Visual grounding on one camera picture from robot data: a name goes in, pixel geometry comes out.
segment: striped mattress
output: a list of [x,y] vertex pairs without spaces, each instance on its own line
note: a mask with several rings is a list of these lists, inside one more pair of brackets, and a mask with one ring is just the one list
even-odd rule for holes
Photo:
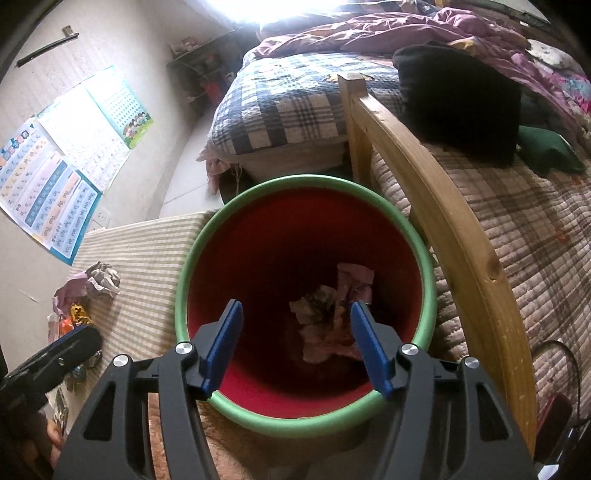
[[[559,340],[581,370],[581,417],[591,409],[591,179],[552,171],[534,174],[519,158],[511,168],[476,165],[452,148],[424,144],[474,211],[495,248],[524,321],[530,348]],[[381,193],[408,216],[408,202],[385,161],[374,151],[372,172]],[[431,354],[467,355],[462,325],[440,267],[438,316]],[[575,406],[574,365],[558,347],[534,358],[538,411],[561,392]]]

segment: metal screw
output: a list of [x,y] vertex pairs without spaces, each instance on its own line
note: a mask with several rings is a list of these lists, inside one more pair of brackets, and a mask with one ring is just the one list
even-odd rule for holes
[[413,345],[412,343],[405,343],[402,346],[401,350],[404,353],[404,355],[408,356],[413,356],[418,353],[418,347],[416,345]]
[[174,350],[181,355],[186,355],[193,350],[193,345],[189,342],[181,342],[174,348]]
[[129,362],[129,358],[127,357],[127,355],[117,355],[113,359],[113,365],[116,367],[122,367],[124,365],[127,365],[127,362]]
[[477,358],[474,358],[473,356],[467,356],[464,359],[464,364],[468,368],[478,368],[480,366],[480,362],[478,361],[478,359]]

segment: bed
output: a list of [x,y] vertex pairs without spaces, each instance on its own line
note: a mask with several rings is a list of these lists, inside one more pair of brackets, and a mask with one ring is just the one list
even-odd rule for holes
[[[343,4],[331,12],[260,25],[259,39],[363,14],[434,15],[437,10],[423,0]],[[398,77],[390,54],[303,53],[262,59],[255,50],[245,55],[198,158],[207,161],[210,178],[227,170],[230,164],[239,164],[255,181],[341,165],[346,130],[336,81],[339,72],[365,73],[374,80],[372,93],[389,108],[398,108]]]
[[[495,33],[506,34],[505,30],[495,30],[497,27],[491,28]],[[337,84],[338,73],[359,73],[363,87],[353,95],[369,92],[384,116],[398,116],[401,94],[391,55],[372,54],[363,48],[355,52],[341,49],[332,53],[297,53],[299,45],[294,50],[280,41],[270,42],[267,47],[272,49],[276,45],[280,48],[287,45],[281,54],[288,55],[262,59],[255,59],[260,51],[247,55],[245,67],[217,109],[204,157],[210,161],[210,172],[218,173],[229,163],[239,163],[258,181],[282,174],[314,173],[338,163],[343,143],[348,140],[355,179],[381,192],[410,214],[409,197],[393,173],[392,164],[382,158],[384,150],[378,148],[370,161],[371,141],[356,144],[352,140],[351,129],[355,129],[355,124],[351,124],[350,111],[346,115],[348,100],[339,100]],[[527,85],[522,83],[524,91],[545,96],[554,112],[549,123],[561,129],[561,134],[577,147],[581,158],[587,158],[581,147],[589,151],[591,117],[577,104],[576,95],[564,90],[572,85],[570,78],[565,80],[558,70],[538,65],[536,59],[526,57],[522,50],[519,54],[523,58],[531,65],[540,66],[534,72],[535,78],[528,79]],[[493,376],[505,391],[516,395],[508,401],[516,416],[519,412],[524,414],[519,421],[528,429],[531,441],[537,411],[545,406],[550,395],[562,392],[573,405],[577,403],[575,368],[564,352],[549,348],[531,360],[530,350],[537,349],[544,341],[562,341],[578,359],[583,387],[581,417],[587,416],[591,408],[588,306],[591,189],[586,174],[552,173],[541,179],[519,160],[508,169],[483,168],[453,149],[426,147],[429,158],[435,158],[442,166],[483,227],[486,234],[483,244],[489,247],[492,244],[491,258],[500,260],[511,288],[508,291],[512,292],[509,298],[513,303],[517,301],[512,315],[520,326],[525,326],[516,330],[522,334],[523,350],[514,355],[508,351],[496,352],[496,356],[487,353],[486,338],[480,338],[478,346],[472,348],[494,359],[489,363],[491,369],[498,368]],[[365,163],[357,168],[355,158],[359,156]],[[437,272],[440,314],[433,349],[436,355],[459,359],[467,354],[466,338],[470,336],[474,345],[479,334],[474,329],[466,334],[452,299],[454,288],[449,287],[439,267]],[[531,375],[524,370],[524,359]],[[521,368],[521,376],[511,377],[513,368]],[[524,390],[528,383],[529,393]],[[536,395],[537,410],[527,412],[522,404],[528,400],[535,403]]]
[[544,348],[532,363],[532,351],[558,340],[577,359],[580,418],[588,416],[588,178],[542,179],[520,160],[482,166],[453,148],[421,144],[368,95],[363,76],[346,74],[341,85],[355,179],[373,184],[432,245],[438,316],[431,353],[478,356],[531,446],[552,394],[578,402],[575,367],[561,349]]

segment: floor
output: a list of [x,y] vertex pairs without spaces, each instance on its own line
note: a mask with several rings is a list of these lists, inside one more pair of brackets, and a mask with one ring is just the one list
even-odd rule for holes
[[199,119],[174,170],[160,218],[186,213],[217,209],[223,206],[220,194],[210,195],[207,191],[205,162],[196,158],[205,146],[211,127],[214,110],[207,111]]

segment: wooden post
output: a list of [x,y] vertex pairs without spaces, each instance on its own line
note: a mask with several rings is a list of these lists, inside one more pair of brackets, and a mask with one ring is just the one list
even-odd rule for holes
[[366,135],[408,197],[413,223],[422,227],[445,274],[468,350],[504,395],[533,454],[534,368],[523,319],[495,250],[461,192],[408,128],[361,85],[352,93],[350,80],[339,76],[339,82],[349,87],[342,92],[348,130]]
[[365,78],[360,73],[339,73],[339,89],[345,111],[353,179],[355,182],[371,188],[371,142],[351,117],[351,99],[368,94]]

